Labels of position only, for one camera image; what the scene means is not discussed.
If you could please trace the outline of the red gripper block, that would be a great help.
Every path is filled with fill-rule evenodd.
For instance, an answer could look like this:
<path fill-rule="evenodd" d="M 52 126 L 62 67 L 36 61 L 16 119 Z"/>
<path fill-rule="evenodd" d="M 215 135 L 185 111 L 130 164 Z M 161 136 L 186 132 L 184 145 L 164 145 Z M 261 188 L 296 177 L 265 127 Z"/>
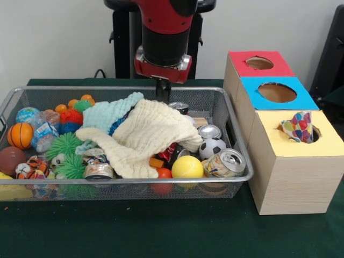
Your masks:
<path fill-rule="evenodd" d="M 139 46 L 134 59 L 137 74 L 156 78 L 155 97 L 159 102 L 169 102 L 171 93 L 171 82 L 183 84 L 186 82 L 192 64 L 192 56 L 184 54 L 182 61 L 171 67 L 161 67 L 149 63 L 144 57 L 144 49 Z"/>

